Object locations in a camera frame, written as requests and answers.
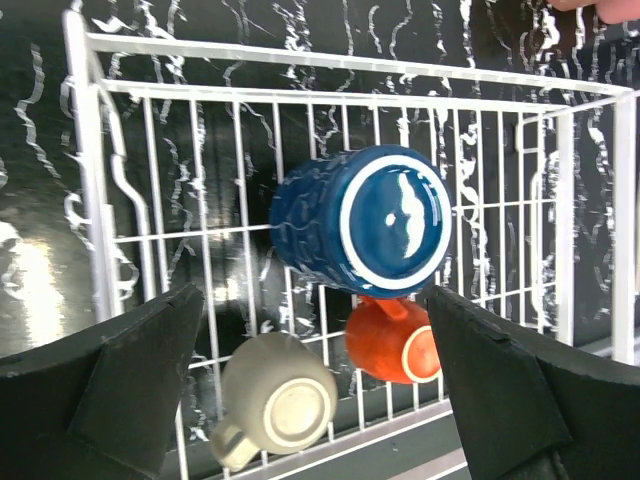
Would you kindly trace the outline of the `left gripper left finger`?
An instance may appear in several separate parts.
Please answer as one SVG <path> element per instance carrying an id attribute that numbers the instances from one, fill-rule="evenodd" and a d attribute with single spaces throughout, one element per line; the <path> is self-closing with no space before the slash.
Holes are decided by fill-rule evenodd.
<path id="1" fill-rule="evenodd" d="M 157 478 L 202 310 L 188 284 L 2 358 L 2 478 Z"/>

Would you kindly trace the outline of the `pink plastic cup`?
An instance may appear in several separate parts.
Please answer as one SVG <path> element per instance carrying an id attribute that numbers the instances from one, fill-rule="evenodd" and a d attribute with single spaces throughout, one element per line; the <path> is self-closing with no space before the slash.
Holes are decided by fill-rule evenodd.
<path id="1" fill-rule="evenodd" d="M 560 11 L 594 6 L 598 17 L 606 24 L 640 18 L 640 0 L 548 0 L 548 3 Z"/>

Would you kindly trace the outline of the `blue ceramic mug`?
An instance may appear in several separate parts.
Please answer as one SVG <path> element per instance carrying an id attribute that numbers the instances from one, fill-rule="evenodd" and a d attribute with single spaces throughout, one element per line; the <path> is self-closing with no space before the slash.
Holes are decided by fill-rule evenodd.
<path id="1" fill-rule="evenodd" d="M 309 280 L 390 299 L 419 291 L 441 267 L 453 230 L 451 195 L 421 153 L 370 146 L 308 160 L 272 197 L 271 241 Z"/>

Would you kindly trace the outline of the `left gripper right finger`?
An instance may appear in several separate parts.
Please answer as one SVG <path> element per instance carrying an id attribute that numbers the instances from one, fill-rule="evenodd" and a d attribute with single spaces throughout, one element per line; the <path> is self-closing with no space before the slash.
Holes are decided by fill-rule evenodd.
<path id="1" fill-rule="evenodd" d="M 474 479 L 636 479 L 639 369 L 505 320 L 444 287 L 427 309 Z"/>

